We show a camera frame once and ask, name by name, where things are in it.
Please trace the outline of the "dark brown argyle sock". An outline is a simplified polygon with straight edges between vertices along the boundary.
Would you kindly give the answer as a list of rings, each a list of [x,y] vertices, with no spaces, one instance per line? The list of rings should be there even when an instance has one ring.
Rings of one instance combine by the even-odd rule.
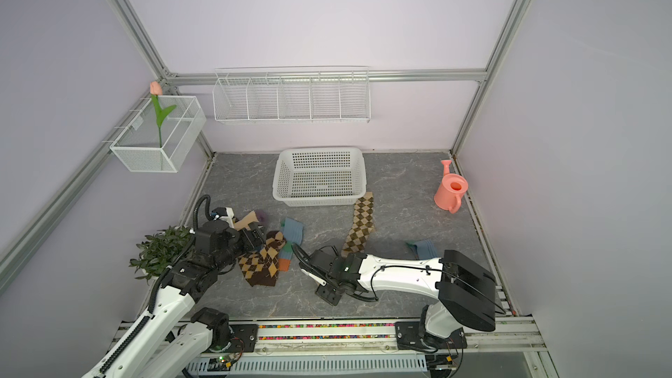
[[[280,273],[279,255],[285,244],[285,236],[281,231],[271,231],[260,250],[238,258],[243,278],[251,287],[276,285]]]

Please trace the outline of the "tan argyle sock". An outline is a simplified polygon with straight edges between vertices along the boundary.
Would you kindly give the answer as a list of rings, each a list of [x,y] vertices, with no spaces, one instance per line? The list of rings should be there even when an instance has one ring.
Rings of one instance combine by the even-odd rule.
[[[375,231],[374,194],[366,192],[364,196],[357,199],[353,206],[353,212],[353,225],[342,246],[342,257],[348,257],[350,254],[365,250],[369,236]]]

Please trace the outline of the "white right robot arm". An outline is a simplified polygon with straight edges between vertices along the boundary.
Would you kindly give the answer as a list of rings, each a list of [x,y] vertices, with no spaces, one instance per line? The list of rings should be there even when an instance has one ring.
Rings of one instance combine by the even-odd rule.
[[[299,267],[312,278],[316,294],[337,306],[344,295],[362,302],[379,300],[382,291],[404,292],[431,298],[418,323],[399,322],[397,347],[427,355],[443,349],[464,348],[458,336],[464,329],[491,333],[496,313],[496,279],[487,269],[457,250],[426,260],[385,259],[366,253],[341,257],[325,250],[307,254],[292,246]]]

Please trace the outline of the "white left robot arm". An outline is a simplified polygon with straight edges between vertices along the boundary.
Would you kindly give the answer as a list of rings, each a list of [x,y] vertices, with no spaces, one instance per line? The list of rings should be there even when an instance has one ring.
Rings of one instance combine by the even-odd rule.
[[[88,377],[175,377],[204,352],[220,355],[231,369],[255,350],[258,325],[233,324],[214,308],[180,322],[240,257],[265,243],[265,217],[256,212],[237,219],[232,208],[207,209],[206,219],[194,223],[189,242],[152,286],[145,310]]]

